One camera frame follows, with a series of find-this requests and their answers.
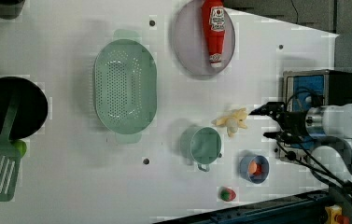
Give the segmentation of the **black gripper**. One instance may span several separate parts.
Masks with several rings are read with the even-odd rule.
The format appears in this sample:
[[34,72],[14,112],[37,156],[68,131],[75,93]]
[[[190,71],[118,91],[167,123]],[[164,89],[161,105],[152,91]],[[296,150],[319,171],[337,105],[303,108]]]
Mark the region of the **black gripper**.
[[308,135],[305,127],[307,112],[285,111],[283,102],[268,102],[252,110],[250,116],[269,116],[280,126],[277,132],[266,132],[264,137],[284,142],[286,144],[298,144],[304,141]]

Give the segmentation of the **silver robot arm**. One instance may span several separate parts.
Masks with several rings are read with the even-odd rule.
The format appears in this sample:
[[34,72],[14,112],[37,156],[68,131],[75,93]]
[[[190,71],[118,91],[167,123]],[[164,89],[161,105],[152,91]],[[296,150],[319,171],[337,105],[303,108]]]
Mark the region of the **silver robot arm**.
[[283,102],[269,102],[250,112],[268,116],[280,130],[264,136],[287,145],[301,145],[307,140],[315,147],[330,147],[343,159],[352,175],[352,104],[322,105],[305,111],[288,111]]

